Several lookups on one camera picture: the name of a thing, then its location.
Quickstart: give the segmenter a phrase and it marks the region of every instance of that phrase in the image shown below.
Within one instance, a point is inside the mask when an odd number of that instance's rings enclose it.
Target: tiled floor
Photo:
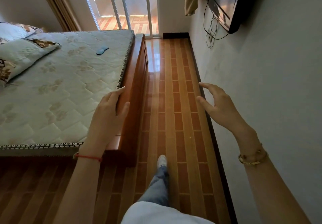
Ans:
[[[170,205],[230,223],[187,39],[147,40],[145,102],[135,168],[102,166],[94,223],[120,223],[166,154]],[[74,164],[5,166],[0,170],[0,223],[51,223]]]
[[[125,16],[120,16],[120,23],[122,25],[122,29],[128,29],[127,22]],[[116,18],[113,17],[102,17],[97,20],[99,24],[99,28],[101,30],[116,30],[119,29],[119,26],[116,22]],[[140,15],[140,16],[130,16],[131,22],[131,29],[134,30],[135,34],[146,34],[149,35],[149,21],[147,15]],[[159,33],[159,24],[158,24],[158,17],[152,16],[152,33],[158,34]]]

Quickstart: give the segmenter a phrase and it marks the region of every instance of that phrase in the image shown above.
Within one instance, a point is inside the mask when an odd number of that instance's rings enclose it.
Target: curtain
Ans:
[[[63,31],[81,31],[81,27],[68,0],[47,0]]]

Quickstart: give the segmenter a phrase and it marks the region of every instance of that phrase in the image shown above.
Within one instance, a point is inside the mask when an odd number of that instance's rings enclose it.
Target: sneaker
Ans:
[[[167,158],[165,155],[160,155],[157,163],[158,168],[161,166],[167,166]]]

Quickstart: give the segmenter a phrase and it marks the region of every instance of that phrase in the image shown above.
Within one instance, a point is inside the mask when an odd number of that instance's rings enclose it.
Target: gold bracelet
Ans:
[[[255,161],[255,162],[245,162],[244,160],[243,160],[243,158],[247,158],[246,156],[241,156],[241,154],[239,155],[239,157],[238,157],[238,159],[239,159],[239,161],[240,161],[240,163],[242,163],[242,164],[244,164],[244,165],[258,165],[258,164],[260,164],[260,163],[262,163],[262,162],[264,162],[267,158],[268,158],[268,153],[265,151],[265,155],[260,159],[260,160],[258,160],[258,161]]]

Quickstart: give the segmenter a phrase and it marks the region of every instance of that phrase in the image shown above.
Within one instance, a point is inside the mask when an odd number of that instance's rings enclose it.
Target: leg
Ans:
[[[163,206],[169,206],[168,183],[168,170],[167,167],[163,165],[158,168],[155,176],[153,177],[149,185],[149,188],[145,191],[145,193],[138,200],[138,202],[146,201]]]

